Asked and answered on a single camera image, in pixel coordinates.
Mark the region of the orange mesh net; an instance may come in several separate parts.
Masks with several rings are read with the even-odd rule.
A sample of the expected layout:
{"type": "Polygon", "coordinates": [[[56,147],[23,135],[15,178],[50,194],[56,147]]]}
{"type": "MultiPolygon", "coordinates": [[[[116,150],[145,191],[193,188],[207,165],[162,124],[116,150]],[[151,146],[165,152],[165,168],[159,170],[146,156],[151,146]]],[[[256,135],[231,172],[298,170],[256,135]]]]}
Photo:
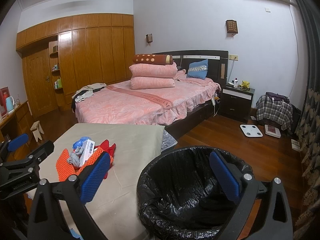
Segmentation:
{"type": "Polygon", "coordinates": [[[56,162],[56,170],[58,174],[59,181],[65,181],[71,175],[79,175],[86,166],[93,165],[95,161],[99,158],[99,153],[94,152],[88,161],[81,168],[75,168],[72,164],[67,163],[67,158],[69,157],[69,152],[65,148],[56,162]]]}

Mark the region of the white medicine box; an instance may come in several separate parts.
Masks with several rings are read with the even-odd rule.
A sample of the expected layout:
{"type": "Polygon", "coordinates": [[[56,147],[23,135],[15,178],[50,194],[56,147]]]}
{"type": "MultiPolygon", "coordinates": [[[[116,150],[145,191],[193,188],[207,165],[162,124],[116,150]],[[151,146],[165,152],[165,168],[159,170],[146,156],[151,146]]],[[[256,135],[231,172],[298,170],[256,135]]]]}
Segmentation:
{"type": "Polygon", "coordinates": [[[95,142],[87,139],[83,142],[81,148],[80,148],[80,167],[82,167],[85,162],[89,159],[89,157],[93,154],[95,147],[95,142]]]}

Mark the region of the red cloth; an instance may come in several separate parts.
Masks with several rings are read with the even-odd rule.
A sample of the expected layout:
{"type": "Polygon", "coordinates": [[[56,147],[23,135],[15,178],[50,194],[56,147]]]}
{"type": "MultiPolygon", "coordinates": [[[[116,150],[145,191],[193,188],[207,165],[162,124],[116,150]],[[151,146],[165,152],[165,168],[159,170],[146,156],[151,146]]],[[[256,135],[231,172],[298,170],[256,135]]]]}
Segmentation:
{"type": "Polygon", "coordinates": [[[109,169],[112,167],[113,162],[114,162],[114,154],[116,151],[116,144],[110,144],[110,142],[106,139],[104,140],[100,145],[95,146],[95,151],[99,153],[99,162],[98,162],[98,166],[100,168],[101,171],[105,171],[105,175],[104,175],[104,180],[107,179],[108,176],[108,171],[109,169]],[[106,154],[108,153],[109,155],[109,162],[106,162],[106,154]]]}

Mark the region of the blue plastic bag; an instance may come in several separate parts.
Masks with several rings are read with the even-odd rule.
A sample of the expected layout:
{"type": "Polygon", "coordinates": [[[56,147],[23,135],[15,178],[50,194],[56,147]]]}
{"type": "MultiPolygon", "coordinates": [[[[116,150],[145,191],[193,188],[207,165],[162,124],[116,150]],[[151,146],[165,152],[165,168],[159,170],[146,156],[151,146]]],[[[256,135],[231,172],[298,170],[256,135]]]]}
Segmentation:
{"type": "Polygon", "coordinates": [[[72,146],[73,150],[76,150],[78,147],[81,147],[86,140],[90,140],[90,139],[91,139],[90,137],[81,137],[79,140],[77,140],[73,144],[72,146]]]}

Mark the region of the grey pink sock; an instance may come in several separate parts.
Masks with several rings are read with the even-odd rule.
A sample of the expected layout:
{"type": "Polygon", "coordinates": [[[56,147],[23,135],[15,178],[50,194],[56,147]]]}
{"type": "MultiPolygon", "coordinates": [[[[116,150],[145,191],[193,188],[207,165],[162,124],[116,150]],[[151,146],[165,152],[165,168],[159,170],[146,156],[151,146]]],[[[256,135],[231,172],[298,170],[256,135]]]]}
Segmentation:
{"type": "Polygon", "coordinates": [[[72,164],[75,168],[80,168],[83,151],[83,147],[77,147],[75,150],[73,150],[72,153],[69,154],[69,157],[67,158],[67,163],[72,164]]]}

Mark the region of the wooden side cabinet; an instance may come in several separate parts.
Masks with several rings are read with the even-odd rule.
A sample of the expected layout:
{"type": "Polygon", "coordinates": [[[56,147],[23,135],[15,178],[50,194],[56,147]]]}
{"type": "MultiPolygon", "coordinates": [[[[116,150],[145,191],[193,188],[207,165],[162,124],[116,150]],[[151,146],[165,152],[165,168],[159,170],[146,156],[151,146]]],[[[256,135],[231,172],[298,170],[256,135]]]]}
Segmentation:
{"type": "Polygon", "coordinates": [[[9,153],[6,161],[24,159],[30,153],[29,146],[33,139],[30,128],[33,123],[33,116],[30,113],[27,101],[3,119],[1,122],[1,142],[13,140],[24,133],[28,135],[28,141],[14,152],[9,153]]]}

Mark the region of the small white stool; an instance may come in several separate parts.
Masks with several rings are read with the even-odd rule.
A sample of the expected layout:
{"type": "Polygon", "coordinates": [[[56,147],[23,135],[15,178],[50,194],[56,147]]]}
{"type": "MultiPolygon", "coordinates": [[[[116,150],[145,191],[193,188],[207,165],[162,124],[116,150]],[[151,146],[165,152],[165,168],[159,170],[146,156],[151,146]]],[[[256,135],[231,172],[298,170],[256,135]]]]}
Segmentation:
{"type": "Polygon", "coordinates": [[[36,142],[43,139],[42,135],[44,135],[44,130],[40,124],[40,121],[34,122],[33,125],[31,126],[30,130],[33,133],[33,136],[34,136],[36,142]]]}

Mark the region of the patterned curtain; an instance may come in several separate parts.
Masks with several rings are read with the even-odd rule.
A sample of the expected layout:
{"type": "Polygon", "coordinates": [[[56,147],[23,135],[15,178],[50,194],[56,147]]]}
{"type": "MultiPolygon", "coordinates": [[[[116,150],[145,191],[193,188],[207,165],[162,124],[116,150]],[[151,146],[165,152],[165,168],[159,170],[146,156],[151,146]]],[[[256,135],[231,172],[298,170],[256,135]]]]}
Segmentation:
{"type": "Polygon", "coordinates": [[[303,212],[295,224],[294,239],[319,239],[319,7],[313,0],[296,0],[308,47],[308,85],[297,127],[302,154],[303,212]]]}

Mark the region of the blue electric kettle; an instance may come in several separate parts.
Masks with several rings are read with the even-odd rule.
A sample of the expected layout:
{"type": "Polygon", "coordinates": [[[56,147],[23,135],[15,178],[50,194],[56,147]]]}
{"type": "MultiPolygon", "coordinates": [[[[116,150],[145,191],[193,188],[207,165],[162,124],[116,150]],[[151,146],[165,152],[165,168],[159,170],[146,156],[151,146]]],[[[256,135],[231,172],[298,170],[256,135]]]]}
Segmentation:
{"type": "Polygon", "coordinates": [[[6,98],[5,102],[6,102],[7,113],[11,113],[12,111],[14,111],[14,103],[15,103],[14,98],[12,96],[9,96],[6,98]]]}

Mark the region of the clothes pile on bed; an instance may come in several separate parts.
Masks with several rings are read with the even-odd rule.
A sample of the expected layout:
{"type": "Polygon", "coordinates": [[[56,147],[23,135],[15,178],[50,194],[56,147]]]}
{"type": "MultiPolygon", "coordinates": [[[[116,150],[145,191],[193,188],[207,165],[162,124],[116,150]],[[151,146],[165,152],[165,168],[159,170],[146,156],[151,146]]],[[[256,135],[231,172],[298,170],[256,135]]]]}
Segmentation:
{"type": "Polygon", "coordinates": [[[105,83],[94,83],[91,85],[86,85],[80,88],[79,90],[77,90],[76,93],[72,96],[72,103],[71,103],[72,111],[75,113],[77,103],[92,97],[95,92],[98,92],[103,88],[106,88],[106,86],[107,84],[105,83]]]}

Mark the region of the lower pink folded quilt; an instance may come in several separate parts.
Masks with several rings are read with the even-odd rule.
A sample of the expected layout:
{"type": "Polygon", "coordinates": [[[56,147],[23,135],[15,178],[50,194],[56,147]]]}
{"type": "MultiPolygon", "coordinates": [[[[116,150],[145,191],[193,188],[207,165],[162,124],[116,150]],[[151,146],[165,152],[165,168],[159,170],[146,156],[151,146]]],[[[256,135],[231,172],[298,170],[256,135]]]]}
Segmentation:
{"type": "Polygon", "coordinates": [[[175,80],[172,78],[135,76],[130,80],[132,90],[172,87],[175,87],[175,80]]]}

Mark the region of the pink covered bed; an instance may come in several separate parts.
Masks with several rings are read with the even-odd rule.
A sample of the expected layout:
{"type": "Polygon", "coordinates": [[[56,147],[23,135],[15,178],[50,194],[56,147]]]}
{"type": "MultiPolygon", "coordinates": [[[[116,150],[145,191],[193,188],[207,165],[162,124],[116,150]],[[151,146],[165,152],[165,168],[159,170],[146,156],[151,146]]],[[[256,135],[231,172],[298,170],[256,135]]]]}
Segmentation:
{"type": "Polygon", "coordinates": [[[73,98],[79,123],[161,125],[178,139],[214,113],[221,86],[210,78],[188,77],[179,70],[171,87],[131,89],[131,81],[82,90],[73,98]]]}

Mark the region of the white lotion bottle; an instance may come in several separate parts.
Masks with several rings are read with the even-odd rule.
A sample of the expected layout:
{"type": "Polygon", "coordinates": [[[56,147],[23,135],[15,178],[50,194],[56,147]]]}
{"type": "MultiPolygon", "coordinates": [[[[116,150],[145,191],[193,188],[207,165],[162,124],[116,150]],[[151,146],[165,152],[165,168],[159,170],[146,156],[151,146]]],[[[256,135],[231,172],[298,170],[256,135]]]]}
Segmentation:
{"type": "Polygon", "coordinates": [[[233,87],[238,88],[238,79],[237,78],[234,79],[233,87]]]}

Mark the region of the left wall lamp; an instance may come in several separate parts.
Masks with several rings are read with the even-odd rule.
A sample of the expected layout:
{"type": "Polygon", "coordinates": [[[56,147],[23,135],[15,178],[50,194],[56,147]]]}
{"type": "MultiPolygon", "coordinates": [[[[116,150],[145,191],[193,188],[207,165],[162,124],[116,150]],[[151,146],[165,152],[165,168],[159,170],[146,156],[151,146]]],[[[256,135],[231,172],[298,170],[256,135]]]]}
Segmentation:
{"type": "Polygon", "coordinates": [[[146,43],[152,43],[152,42],[153,42],[152,34],[146,34],[146,43]]]}

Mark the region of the wall lamp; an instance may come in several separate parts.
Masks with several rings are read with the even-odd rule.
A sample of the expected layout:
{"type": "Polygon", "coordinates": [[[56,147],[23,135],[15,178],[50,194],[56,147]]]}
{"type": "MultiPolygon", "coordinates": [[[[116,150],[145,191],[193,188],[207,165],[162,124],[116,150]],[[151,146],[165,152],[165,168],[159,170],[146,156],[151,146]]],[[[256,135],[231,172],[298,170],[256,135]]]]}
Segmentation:
{"type": "Polygon", "coordinates": [[[153,42],[152,34],[146,34],[146,43],[152,43],[152,42],[153,42]]]}
{"type": "Polygon", "coordinates": [[[238,24],[236,20],[226,20],[226,30],[227,34],[238,34],[238,24]]]}

